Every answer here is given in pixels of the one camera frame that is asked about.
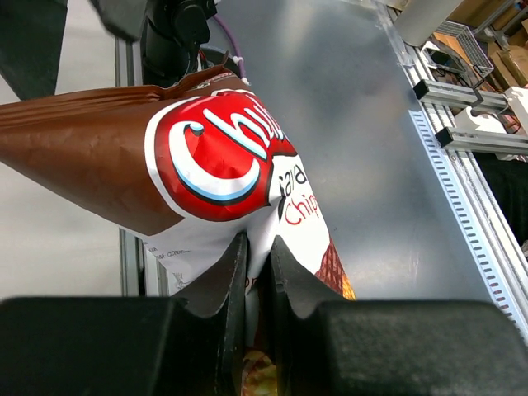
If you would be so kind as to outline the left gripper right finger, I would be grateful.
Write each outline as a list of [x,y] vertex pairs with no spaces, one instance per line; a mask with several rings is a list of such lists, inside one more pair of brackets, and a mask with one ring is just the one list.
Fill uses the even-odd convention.
[[271,248],[281,395],[524,395],[527,348],[495,305],[342,298]]

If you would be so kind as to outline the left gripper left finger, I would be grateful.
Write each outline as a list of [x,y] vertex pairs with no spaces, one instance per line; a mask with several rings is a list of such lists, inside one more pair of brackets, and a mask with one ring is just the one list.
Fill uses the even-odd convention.
[[4,395],[238,395],[248,240],[171,297],[1,304]]

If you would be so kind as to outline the Chuba cassava chips bag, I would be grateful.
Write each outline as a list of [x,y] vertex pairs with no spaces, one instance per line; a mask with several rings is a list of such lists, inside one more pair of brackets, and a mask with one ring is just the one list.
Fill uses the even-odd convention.
[[223,65],[169,88],[4,105],[1,159],[140,238],[178,291],[196,285],[245,233],[245,395],[278,392],[257,283],[276,237],[322,283],[354,296],[300,156],[260,98]]

